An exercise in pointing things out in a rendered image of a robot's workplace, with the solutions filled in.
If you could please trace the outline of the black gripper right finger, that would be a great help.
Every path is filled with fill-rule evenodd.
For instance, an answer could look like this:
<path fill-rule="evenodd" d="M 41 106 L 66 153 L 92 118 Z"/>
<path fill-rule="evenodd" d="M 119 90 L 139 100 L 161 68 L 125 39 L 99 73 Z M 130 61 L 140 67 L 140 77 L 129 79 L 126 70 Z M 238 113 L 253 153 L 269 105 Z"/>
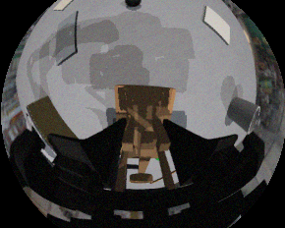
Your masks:
<path fill-rule="evenodd" d="M 201 170 L 213 153 L 235 144 L 238 137 L 237 134 L 232 134 L 226 135 L 225 138 L 222 136 L 222 138 L 204 139 L 168 119 L 163 119 L 163 126 L 171 140 L 168 149 L 181 187 L 192 183 L 194 175 Z"/>

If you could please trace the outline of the white flat square plate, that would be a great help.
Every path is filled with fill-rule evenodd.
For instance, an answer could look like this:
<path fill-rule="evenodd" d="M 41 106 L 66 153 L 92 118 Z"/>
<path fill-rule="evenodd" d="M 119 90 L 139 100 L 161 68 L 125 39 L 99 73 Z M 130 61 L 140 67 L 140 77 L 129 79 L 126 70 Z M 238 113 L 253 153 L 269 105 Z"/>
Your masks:
<path fill-rule="evenodd" d="M 230 45 L 230 26 L 227 25 L 223 18 L 217 15 L 210 7 L 205 6 L 202 21 L 221 37 L 226 45 Z"/>

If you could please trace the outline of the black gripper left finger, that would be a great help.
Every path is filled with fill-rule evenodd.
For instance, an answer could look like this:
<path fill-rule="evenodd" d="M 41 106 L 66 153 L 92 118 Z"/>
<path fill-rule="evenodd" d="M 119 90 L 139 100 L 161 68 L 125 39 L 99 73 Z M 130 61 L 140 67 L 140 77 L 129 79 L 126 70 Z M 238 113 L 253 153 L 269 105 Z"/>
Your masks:
<path fill-rule="evenodd" d="M 122 118 L 99 133 L 90 135 L 87 139 L 49 134 L 48 140 L 56 154 L 87 164 L 95 177 L 98 177 L 99 182 L 104 184 L 103 188 L 112 190 L 119 153 L 123 147 L 125 126 L 127 126 L 127 118 Z"/>

